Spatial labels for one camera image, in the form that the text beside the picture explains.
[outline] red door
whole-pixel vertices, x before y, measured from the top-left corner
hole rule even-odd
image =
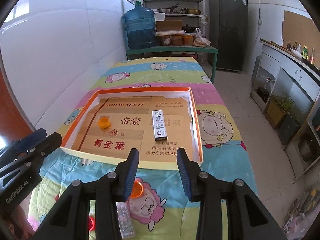
[[[13,102],[0,70],[0,136],[8,144],[32,133]]]

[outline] potted plant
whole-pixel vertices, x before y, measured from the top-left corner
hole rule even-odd
[[[278,95],[271,95],[270,104],[266,113],[266,119],[271,124],[272,128],[278,128],[285,116],[291,112],[293,101],[288,95],[284,97]]]
[[[279,137],[282,144],[287,145],[300,129],[301,124],[298,116],[293,112],[286,115],[279,129]]]

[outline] plastic bag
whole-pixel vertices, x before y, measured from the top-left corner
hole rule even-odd
[[[193,46],[197,47],[206,47],[211,44],[211,42],[207,39],[202,37],[201,30],[199,28],[196,28],[198,37],[196,37],[195,41],[193,42]]]
[[[201,22],[203,25],[207,25],[207,24],[208,24],[208,16],[207,16],[207,15],[202,15],[200,22]]]
[[[301,240],[320,212],[320,183],[297,198],[290,207],[282,227],[288,240]]]

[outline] tiled floor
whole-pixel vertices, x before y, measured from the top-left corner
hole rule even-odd
[[[211,66],[203,69],[211,76]],[[276,132],[250,98],[251,77],[217,71],[214,85],[229,109],[247,147],[260,200],[279,225],[293,201],[305,191],[305,179],[294,174]]]

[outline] glitter package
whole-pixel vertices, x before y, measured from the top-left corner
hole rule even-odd
[[[119,227],[122,239],[135,236],[130,212],[127,203],[117,202],[117,213],[119,220]]]

